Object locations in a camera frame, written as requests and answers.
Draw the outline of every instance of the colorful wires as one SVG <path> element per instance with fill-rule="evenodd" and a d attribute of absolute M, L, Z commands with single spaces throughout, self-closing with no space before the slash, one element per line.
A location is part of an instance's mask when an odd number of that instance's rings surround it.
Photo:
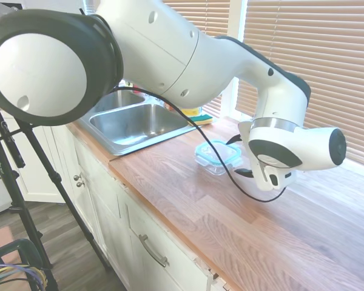
<path fill-rule="evenodd" d="M 36 267 L 28 266 L 28 265 L 14 265 L 14 264 L 0 264 L 0 280 L 7 278 L 8 276 L 18 273 L 24 272 L 29 274 L 37 283 L 40 290 L 45 291 L 47 286 L 47 280 L 45 274 Z M 12 281 L 24 281 L 24 280 L 7 280 L 6 282 Z"/>

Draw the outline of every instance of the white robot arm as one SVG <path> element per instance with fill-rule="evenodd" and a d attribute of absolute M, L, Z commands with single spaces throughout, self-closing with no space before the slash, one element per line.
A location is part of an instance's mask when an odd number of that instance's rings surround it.
<path fill-rule="evenodd" d="M 311 93 L 304 80 L 236 39 L 205 35 L 160 0 L 104 0 L 93 16 L 22 10 L 0 18 L 0 108 L 29 123 L 74 121 L 122 78 L 189 108 L 234 77 L 258 89 L 253 122 L 239 130 L 260 189 L 287 186 L 296 169 L 342 163 L 339 129 L 302 128 Z"/>

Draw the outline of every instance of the cabinet handle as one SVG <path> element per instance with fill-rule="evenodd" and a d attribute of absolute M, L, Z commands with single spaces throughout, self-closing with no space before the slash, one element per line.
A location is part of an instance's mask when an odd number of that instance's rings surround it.
<path fill-rule="evenodd" d="M 167 258 L 164 256 L 163 258 L 158 258 L 156 254 L 152 250 L 150 250 L 149 246 L 146 243 L 146 240 L 148 239 L 147 235 L 139 235 L 139 239 L 143 247 L 146 249 L 147 253 L 162 267 L 166 268 L 167 264 Z"/>

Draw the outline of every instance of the butcher block countertop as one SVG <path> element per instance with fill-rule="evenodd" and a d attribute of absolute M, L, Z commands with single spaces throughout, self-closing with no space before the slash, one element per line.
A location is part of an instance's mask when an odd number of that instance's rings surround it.
<path fill-rule="evenodd" d="M 196 130 L 114 159 L 102 157 L 78 125 L 69 128 L 232 290 L 364 290 L 364 173 L 351 166 L 301 172 L 282 197 L 265 204 L 195 162 L 204 141 Z M 203 130 L 209 139 L 238 133 L 228 118 Z M 277 194 L 234 176 L 250 195 Z"/>

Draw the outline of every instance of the window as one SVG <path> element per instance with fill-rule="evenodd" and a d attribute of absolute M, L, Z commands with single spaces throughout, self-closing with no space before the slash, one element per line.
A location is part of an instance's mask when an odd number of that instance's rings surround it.
<path fill-rule="evenodd" d="M 207 35 L 226 35 L 228 32 L 231 0 L 164 0 L 163 2 Z M 206 104 L 204 110 L 219 117 L 221 96 Z"/>
<path fill-rule="evenodd" d="M 244 42 L 308 82 L 305 127 L 340 127 L 364 164 L 364 0 L 248 0 Z M 256 101 L 240 82 L 236 109 Z"/>

